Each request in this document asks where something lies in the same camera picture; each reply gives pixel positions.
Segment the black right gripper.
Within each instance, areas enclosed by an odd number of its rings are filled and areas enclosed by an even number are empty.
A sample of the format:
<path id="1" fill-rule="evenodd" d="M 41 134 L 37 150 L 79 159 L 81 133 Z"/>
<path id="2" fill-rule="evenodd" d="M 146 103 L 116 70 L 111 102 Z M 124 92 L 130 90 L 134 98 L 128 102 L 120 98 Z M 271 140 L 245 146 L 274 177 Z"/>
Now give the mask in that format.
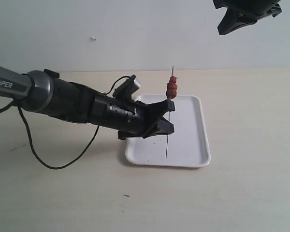
<path id="1" fill-rule="evenodd" d="M 219 35 L 254 25 L 257 18 L 276 17 L 282 13 L 279 0 L 213 0 L 213 3 L 216 9 L 227 8 L 217 27 Z"/>

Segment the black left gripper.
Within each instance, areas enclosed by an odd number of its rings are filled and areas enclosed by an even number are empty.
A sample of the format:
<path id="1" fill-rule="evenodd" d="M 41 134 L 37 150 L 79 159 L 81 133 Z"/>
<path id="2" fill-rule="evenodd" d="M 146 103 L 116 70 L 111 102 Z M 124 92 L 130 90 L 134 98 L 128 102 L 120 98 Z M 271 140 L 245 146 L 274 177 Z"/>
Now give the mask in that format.
<path id="1" fill-rule="evenodd" d="M 119 139 L 145 139 L 174 133 L 174 125 L 164 117 L 159 118 L 174 111 L 175 103 L 172 100 L 145 104 L 95 94 L 91 101 L 91 123 L 117 130 Z"/>

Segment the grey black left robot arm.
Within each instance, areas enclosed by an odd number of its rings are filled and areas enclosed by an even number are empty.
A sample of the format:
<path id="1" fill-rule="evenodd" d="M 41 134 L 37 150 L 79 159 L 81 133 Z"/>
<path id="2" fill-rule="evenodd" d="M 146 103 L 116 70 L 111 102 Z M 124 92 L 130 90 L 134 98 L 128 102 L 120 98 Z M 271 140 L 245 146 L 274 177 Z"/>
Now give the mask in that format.
<path id="1" fill-rule="evenodd" d="M 15 100 L 28 112 L 117 130 L 120 140 L 174 133 L 174 125 L 164 118 L 167 112 L 175 111 L 174 102 L 134 101 L 132 94 L 140 87 L 136 77 L 123 79 L 109 97 L 88 86 L 60 79 L 59 73 L 51 70 L 19 74 L 0 66 L 0 96 Z"/>

